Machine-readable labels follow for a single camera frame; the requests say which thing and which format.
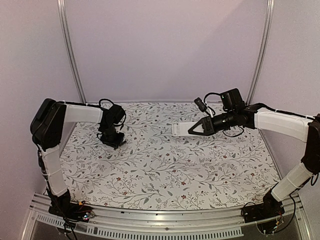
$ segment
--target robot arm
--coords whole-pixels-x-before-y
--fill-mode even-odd
[[[116,132],[115,127],[126,113],[121,106],[111,103],[111,108],[105,109],[100,105],[56,102],[47,98],[36,113],[30,131],[32,141],[38,147],[39,166],[51,198],[50,213],[75,221],[93,217],[90,207],[70,202],[60,165],[59,144],[64,123],[79,122],[99,124],[100,140],[108,146],[116,149],[124,144],[124,134]]]
[[[294,137],[306,143],[304,157],[277,185],[263,197],[263,203],[243,208],[245,222],[253,222],[283,214],[281,201],[301,188],[320,172],[320,114],[316,117],[272,109],[257,103],[246,106],[238,89],[220,95],[225,113],[207,116],[198,122],[174,123],[174,136],[210,136],[234,126],[269,130]],[[208,106],[200,98],[194,101],[202,112]]]

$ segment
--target floral pattern surface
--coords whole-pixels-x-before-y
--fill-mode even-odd
[[[261,201],[279,180],[257,130],[174,137],[172,123],[205,116],[195,104],[121,105],[126,144],[102,144],[92,123],[78,123],[66,144],[60,162],[72,200],[143,210],[226,208]],[[211,107],[222,112],[221,104]]]

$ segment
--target vertical metal post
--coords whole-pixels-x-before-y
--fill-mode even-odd
[[[254,70],[252,82],[250,85],[249,93],[246,98],[247,105],[251,104],[252,99],[255,94],[255,91],[256,91],[256,88],[257,88],[257,83],[259,80],[261,68],[263,65],[263,61],[264,61],[264,57],[265,57],[265,53],[266,53],[266,49],[267,49],[267,43],[268,43],[268,38],[269,38],[269,33],[270,33],[270,28],[271,28],[272,16],[274,13],[274,6],[275,6],[275,0],[268,0],[267,7],[266,7],[265,22],[264,22],[264,28],[263,28],[259,56],[258,56],[256,65],[255,65],[255,70]]]
[[[61,27],[62,27],[62,34],[63,34],[63,38],[64,38],[66,52],[68,54],[68,58],[69,58],[69,62],[70,62],[70,67],[71,67],[74,83],[75,83],[76,89],[78,91],[80,101],[82,103],[86,103],[87,100],[85,97],[84,89],[81,84],[80,75],[78,72],[76,59],[75,59],[74,51],[72,48],[70,32],[69,32],[69,27],[68,27],[68,21],[67,21],[65,1],[64,0],[57,0],[57,4],[58,4],[58,11],[59,11],[60,22],[61,22]]]

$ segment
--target white wall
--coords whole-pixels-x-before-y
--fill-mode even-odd
[[[275,1],[263,68],[253,103],[300,114],[320,113],[320,1]],[[266,132],[285,175],[304,155],[305,144]],[[300,191],[314,239],[320,239],[320,184]]]
[[[248,94],[267,0],[65,4],[89,102],[192,101],[235,87]]]
[[[0,239],[16,240],[45,186],[30,123],[45,98],[79,101],[54,0],[1,1]]]

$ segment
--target robotic arm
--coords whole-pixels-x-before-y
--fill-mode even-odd
[[[97,123],[99,138],[104,144],[118,148],[125,143],[124,134],[117,132],[115,127],[126,113],[119,105],[112,101],[110,109],[99,105],[81,104],[74,102],[56,102],[47,98],[36,113],[30,131],[32,141],[38,148],[38,162],[42,174],[47,182],[47,193],[51,199],[49,213],[73,221],[87,222],[94,216],[91,207],[71,203],[70,192],[65,184],[60,165],[59,144],[62,137],[64,123]]]
[[[316,117],[302,116],[275,110],[262,103],[247,106],[236,88],[221,94],[212,94],[221,97],[225,113],[204,117],[197,123],[174,123],[172,125],[174,136],[210,136],[219,131],[228,130],[230,127],[242,126],[274,131],[306,143],[301,162],[266,193],[263,203],[245,206],[242,209],[246,223],[275,217],[279,213],[283,214],[285,211],[282,200],[320,172],[320,114]],[[209,114],[207,112],[209,106],[200,98],[194,102],[202,112]]]

